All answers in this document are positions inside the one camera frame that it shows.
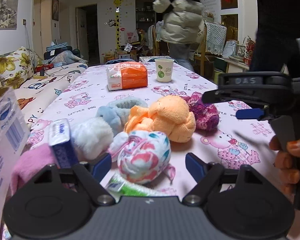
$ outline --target hand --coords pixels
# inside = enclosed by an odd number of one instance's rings
[[[292,167],[292,157],[300,158],[300,140],[288,142],[287,152],[282,151],[280,142],[276,136],[274,136],[269,144],[271,150],[279,151],[274,166],[280,169],[280,179],[283,183],[282,191],[285,194],[292,194],[294,190],[294,184],[297,184],[300,180],[300,171]]]

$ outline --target beige puffer jacket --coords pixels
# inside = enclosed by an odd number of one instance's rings
[[[191,44],[196,42],[202,21],[203,4],[191,0],[155,0],[153,9],[163,13],[170,5],[173,10],[163,16],[161,39],[169,43]]]

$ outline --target white paper cup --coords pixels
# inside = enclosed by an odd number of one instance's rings
[[[170,82],[172,77],[174,59],[158,58],[154,61],[156,66],[157,80],[159,82]]]

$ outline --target giraffe wall sticker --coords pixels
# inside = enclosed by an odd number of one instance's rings
[[[121,18],[121,4],[123,0],[113,0],[115,8],[115,20],[116,20],[116,32],[115,32],[115,39],[116,39],[116,47],[120,49],[120,18]]]

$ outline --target cup rim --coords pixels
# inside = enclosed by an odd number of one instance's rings
[[[174,62],[174,59],[173,58],[156,58],[154,60],[155,62]]]

